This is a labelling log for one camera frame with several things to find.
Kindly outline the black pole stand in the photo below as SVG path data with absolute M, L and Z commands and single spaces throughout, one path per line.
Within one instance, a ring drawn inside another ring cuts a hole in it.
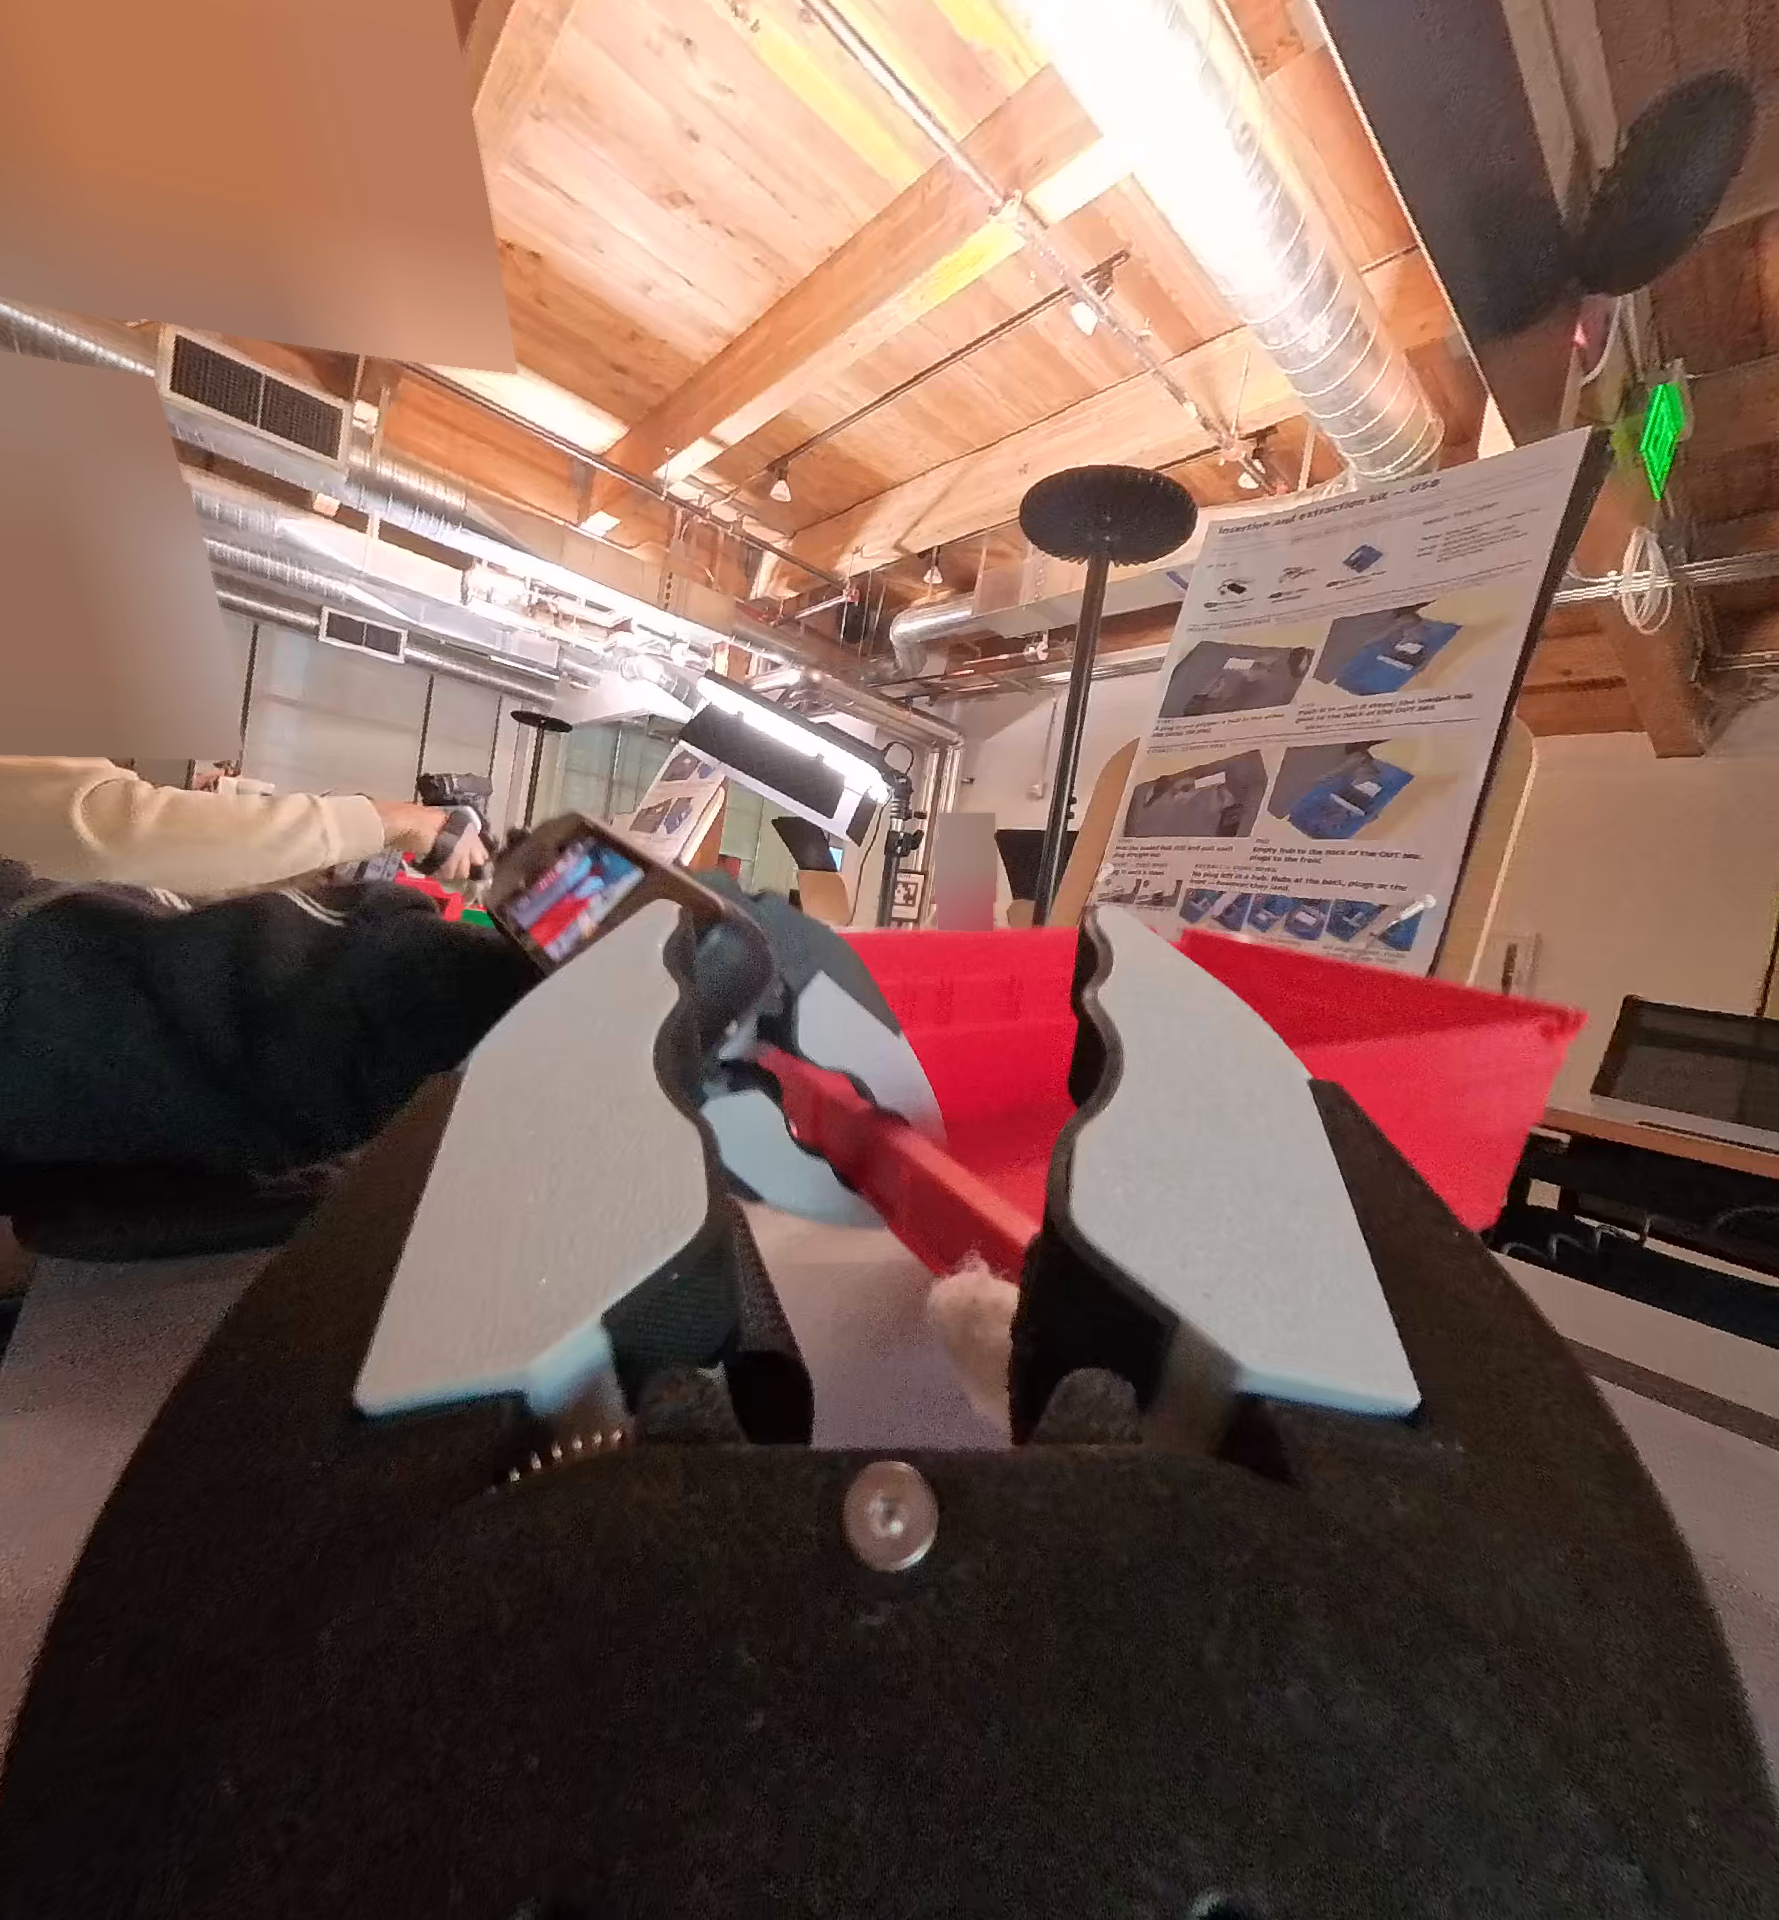
M 1040 473 L 1024 498 L 1031 549 L 1040 549 L 1050 559 L 1084 568 L 1067 699 L 1059 699 L 1059 733 L 1056 733 L 1050 825 L 1040 825 L 1031 922 L 1050 922 L 1050 905 L 1056 905 L 1056 887 L 1059 887 L 1067 798 L 1073 798 L 1073 763 L 1084 763 L 1084 729 L 1088 729 L 1088 685 L 1093 685 L 1108 570 L 1112 568 L 1156 568 L 1156 559 L 1178 556 L 1194 524 L 1201 524 L 1201 506 L 1174 473 L 1124 470 L 1124 464 L 1059 470 L 1059 473 Z
M 519 743 L 531 743 L 519 820 L 518 820 L 511 834 L 531 834 L 531 825 L 533 825 L 533 805 L 544 805 L 544 757 L 549 757 L 549 743 L 571 733 L 571 722 L 557 719 L 557 707 L 511 707 L 511 722 L 518 722 Z

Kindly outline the black office chair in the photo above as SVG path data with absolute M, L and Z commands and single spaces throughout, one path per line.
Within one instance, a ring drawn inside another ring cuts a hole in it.
M 1588 1109 L 1779 1154 L 1779 1025 L 1623 994 Z

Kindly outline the bright light panel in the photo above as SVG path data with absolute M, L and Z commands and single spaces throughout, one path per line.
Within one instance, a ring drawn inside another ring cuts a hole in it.
M 846 845 L 866 845 L 895 798 L 895 770 L 857 733 L 777 707 L 725 675 L 688 675 L 677 743 Z

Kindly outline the white air vent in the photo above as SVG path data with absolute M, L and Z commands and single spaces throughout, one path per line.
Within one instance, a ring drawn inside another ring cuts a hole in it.
M 155 335 L 155 393 L 183 414 L 234 426 L 261 444 L 344 470 L 344 447 L 352 447 L 344 397 L 278 377 L 228 346 L 209 346 L 199 335 L 183 335 L 183 326 Z

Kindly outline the instruction sheet on stand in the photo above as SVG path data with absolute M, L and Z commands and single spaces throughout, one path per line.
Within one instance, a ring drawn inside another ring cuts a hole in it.
M 1218 524 L 1088 905 L 1436 976 L 1608 429 Z
M 710 825 L 725 820 L 729 770 L 688 743 L 677 743 L 616 834 L 659 865 L 696 865 Z

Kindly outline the person's right hand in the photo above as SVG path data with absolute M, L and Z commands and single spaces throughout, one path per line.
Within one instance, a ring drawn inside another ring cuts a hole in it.
M 964 1403 L 1008 1447 L 1016 1282 L 982 1255 L 964 1255 L 925 1286 L 925 1330 L 939 1332 Z

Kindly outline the long wooden desk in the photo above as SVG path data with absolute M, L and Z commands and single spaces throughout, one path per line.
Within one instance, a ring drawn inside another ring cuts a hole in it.
M 1663 1121 L 1619 1121 L 1619 1115 L 1572 1115 L 1572 1109 L 1542 1109 L 1535 1130 L 1608 1141 L 1608 1146 L 1634 1146 L 1634 1154 L 1656 1154 L 1656 1159 L 1723 1166 L 1723 1170 L 1779 1185 L 1779 1146 L 1757 1146 L 1757 1141 L 1705 1141 L 1705 1130 L 1681 1130 L 1681 1126 L 1663 1126 Z

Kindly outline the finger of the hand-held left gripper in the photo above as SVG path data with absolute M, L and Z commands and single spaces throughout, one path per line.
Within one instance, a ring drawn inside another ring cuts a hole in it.
M 725 1176 L 787 1220 L 826 1221 L 826 1230 L 882 1230 L 886 1220 L 831 1176 L 822 1154 L 809 1154 L 787 1130 L 787 1115 L 761 1090 L 710 1091 L 710 1141 L 725 1159 Z
M 882 1115 L 909 1121 L 917 1141 L 948 1146 L 948 1115 L 895 1025 L 886 994 L 853 962 L 817 962 L 798 987 L 787 1051 L 809 1068 L 853 1081 Z

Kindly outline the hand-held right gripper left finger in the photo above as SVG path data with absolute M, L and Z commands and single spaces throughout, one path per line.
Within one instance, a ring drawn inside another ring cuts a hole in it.
M 702 1130 L 659 1081 L 668 900 L 533 981 L 470 1052 L 352 1403 L 518 1392 L 616 1411 L 607 1311 L 710 1221 Z

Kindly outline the person's left forearm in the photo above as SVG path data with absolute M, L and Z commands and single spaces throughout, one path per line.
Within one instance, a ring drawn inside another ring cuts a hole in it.
M 0 1220 L 78 1170 L 334 1166 L 533 981 L 383 876 L 171 905 L 0 860 Z

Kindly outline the red plastic bin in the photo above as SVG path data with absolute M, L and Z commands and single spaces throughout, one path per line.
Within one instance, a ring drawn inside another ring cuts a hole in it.
M 1311 1081 L 1349 1090 L 1469 1230 L 1493 1230 L 1582 1029 L 1574 1012 L 1222 934 L 1184 934 L 1178 951 L 1246 994 Z M 1040 1230 L 1050 1154 L 1073 1115 L 1073 934 L 866 934 L 853 955 L 886 987 L 948 1141 L 895 1146 L 886 1081 L 817 1068 L 809 1039 L 759 1051 L 779 1081 L 779 1121 L 930 1277 L 982 1255 L 995 1282 L 1016 1282 Z

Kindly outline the silver air duct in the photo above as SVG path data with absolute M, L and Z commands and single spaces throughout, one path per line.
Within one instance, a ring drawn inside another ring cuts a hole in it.
M 1354 483 L 1427 473 L 1447 426 L 1298 169 L 1229 11 L 1178 0 L 1016 11 L 1336 464 Z

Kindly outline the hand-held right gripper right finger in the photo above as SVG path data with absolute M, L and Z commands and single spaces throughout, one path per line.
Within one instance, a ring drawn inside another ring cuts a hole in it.
M 1050 1230 L 1157 1338 L 1156 1419 L 1419 1411 L 1311 1068 L 1124 905 L 1084 922 L 1067 1103 Z

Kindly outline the green exit sign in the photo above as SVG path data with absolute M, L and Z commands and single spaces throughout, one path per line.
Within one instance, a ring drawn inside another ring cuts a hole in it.
M 1656 377 L 1634 426 L 1634 470 L 1650 483 L 1650 503 L 1671 503 L 1687 429 L 1695 429 L 1687 377 L 1681 370 Z

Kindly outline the black round speaker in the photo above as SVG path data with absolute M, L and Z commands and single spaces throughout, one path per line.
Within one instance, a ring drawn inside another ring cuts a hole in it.
M 1687 260 L 1747 160 L 1752 117 L 1742 73 L 1695 73 L 1650 99 L 1582 203 L 1572 287 L 1623 301 Z

